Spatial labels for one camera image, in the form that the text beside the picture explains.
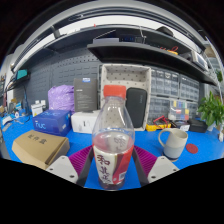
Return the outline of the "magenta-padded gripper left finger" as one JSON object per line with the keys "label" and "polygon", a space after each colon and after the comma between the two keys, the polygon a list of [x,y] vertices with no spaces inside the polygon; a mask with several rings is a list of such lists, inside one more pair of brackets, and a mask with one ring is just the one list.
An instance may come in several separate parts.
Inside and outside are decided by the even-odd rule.
{"label": "magenta-padded gripper left finger", "polygon": [[84,186],[93,159],[93,149],[88,146],[67,156],[60,156],[47,171],[79,186]]}

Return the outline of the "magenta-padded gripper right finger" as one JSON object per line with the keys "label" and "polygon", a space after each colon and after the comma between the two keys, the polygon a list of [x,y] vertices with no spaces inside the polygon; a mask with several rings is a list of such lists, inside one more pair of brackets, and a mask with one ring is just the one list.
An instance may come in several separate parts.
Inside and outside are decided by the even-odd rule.
{"label": "magenta-padded gripper right finger", "polygon": [[178,168],[165,156],[156,157],[138,146],[134,147],[132,156],[142,186],[178,171]]}

